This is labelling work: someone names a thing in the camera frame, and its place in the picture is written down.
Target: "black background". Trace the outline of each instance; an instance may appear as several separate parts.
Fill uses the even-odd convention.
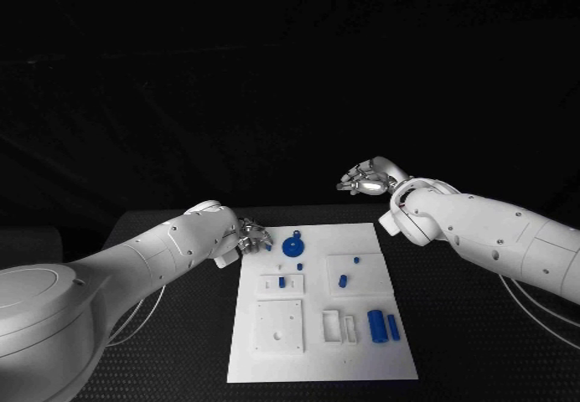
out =
[[[18,2],[0,41],[3,225],[66,259],[129,209],[386,203],[414,176],[575,227],[575,2]]]

